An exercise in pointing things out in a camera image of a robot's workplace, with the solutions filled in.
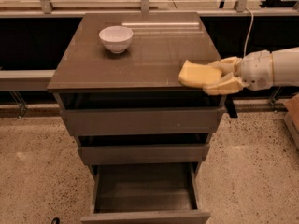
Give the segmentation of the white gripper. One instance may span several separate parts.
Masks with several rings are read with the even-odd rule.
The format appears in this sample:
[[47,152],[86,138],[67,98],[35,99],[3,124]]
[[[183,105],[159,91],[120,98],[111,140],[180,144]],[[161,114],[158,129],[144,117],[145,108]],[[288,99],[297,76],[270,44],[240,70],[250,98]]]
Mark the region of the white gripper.
[[203,87],[208,95],[234,94],[244,88],[260,91],[274,85],[272,54],[267,50],[252,52],[242,60],[238,57],[217,60],[209,66],[220,69],[225,76]]

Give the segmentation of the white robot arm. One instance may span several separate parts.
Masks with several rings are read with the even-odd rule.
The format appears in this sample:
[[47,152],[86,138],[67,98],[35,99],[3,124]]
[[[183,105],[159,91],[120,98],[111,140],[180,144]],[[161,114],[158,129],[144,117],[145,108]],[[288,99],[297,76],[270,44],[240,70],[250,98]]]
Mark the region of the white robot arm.
[[210,64],[222,78],[203,87],[208,95],[234,94],[247,88],[266,90],[274,86],[299,86],[299,48],[256,51],[244,58],[230,57]]

